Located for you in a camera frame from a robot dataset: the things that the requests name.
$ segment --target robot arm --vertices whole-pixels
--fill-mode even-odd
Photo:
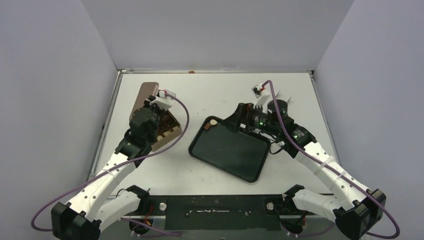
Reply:
[[[279,109],[273,101],[267,105],[267,112],[263,112],[263,103],[268,99],[269,93],[262,87],[255,86],[252,90],[258,103],[239,103],[235,112],[224,119],[221,124],[233,132],[245,133],[260,130],[265,134],[274,136],[276,142],[294,159],[305,165],[315,174],[334,194],[324,196],[296,185],[284,195],[284,203],[293,208],[320,215],[335,222],[339,230],[352,240],[358,240],[382,217],[383,212],[358,189],[350,185],[342,177],[352,180],[359,188],[365,190],[383,206],[386,196],[379,189],[371,191],[349,175],[336,161],[335,158],[321,147],[316,138],[304,127],[295,123],[288,116],[288,105],[283,100],[277,100]],[[278,116],[283,119],[284,126],[291,140],[302,148],[308,155],[319,160],[317,163],[300,153],[284,134]],[[335,169],[340,175],[335,174],[325,166]]]
[[[173,100],[161,90],[156,96],[145,100],[144,106],[135,110],[129,122],[129,129],[120,141],[115,153],[97,174],[107,172],[99,179],[80,189],[79,193],[66,204],[58,202],[51,210],[53,235],[61,240],[98,239],[101,231],[127,213],[143,208],[147,191],[133,185],[114,200],[104,204],[107,197],[142,162],[125,164],[112,171],[109,169],[128,160],[146,156],[156,140],[159,122],[173,105]]]

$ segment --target screw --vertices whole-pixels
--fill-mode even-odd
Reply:
[[[161,203],[159,204],[159,210],[161,210],[161,211],[165,211],[165,209],[167,209],[167,204],[166,204],[166,203],[164,203],[164,202],[161,202]]]
[[[266,204],[266,209],[271,210],[271,211],[274,210],[274,203],[268,202]]]

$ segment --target black tray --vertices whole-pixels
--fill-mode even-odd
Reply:
[[[218,124],[205,130],[212,119]],[[188,147],[188,153],[246,182],[256,182],[267,159],[270,141],[254,132],[233,133],[222,126],[221,121],[216,116],[207,117]]]

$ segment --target brown box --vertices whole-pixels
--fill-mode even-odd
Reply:
[[[143,82],[141,84],[137,98],[134,102],[134,106],[132,107],[132,111],[129,115],[129,120],[133,118],[133,113],[135,110],[144,106],[144,101],[150,95],[155,96],[158,93],[158,89],[159,83],[157,82]],[[172,115],[172,113],[167,110],[166,114],[160,119],[156,141],[151,145],[152,152],[160,149],[165,144],[178,137],[181,132],[181,124]]]

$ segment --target white tabletop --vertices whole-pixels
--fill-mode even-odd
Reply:
[[[235,111],[238,103],[254,102],[252,87],[268,79],[273,81],[275,91],[280,91],[280,99],[291,97],[289,116],[308,129],[324,149],[334,155],[308,73],[124,74],[97,170],[103,168],[129,128],[129,115],[141,84],[157,82],[160,89],[175,92],[187,106],[189,127],[179,143],[158,156],[145,159],[117,189],[137,185],[143,189],[151,188],[152,195],[254,195],[282,194],[299,184],[317,193],[329,193],[309,169],[284,151],[268,155],[255,183],[244,182],[189,155],[189,145],[205,118],[213,115],[224,119]],[[186,113],[177,102],[170,111],[181,126],[185,126]]]

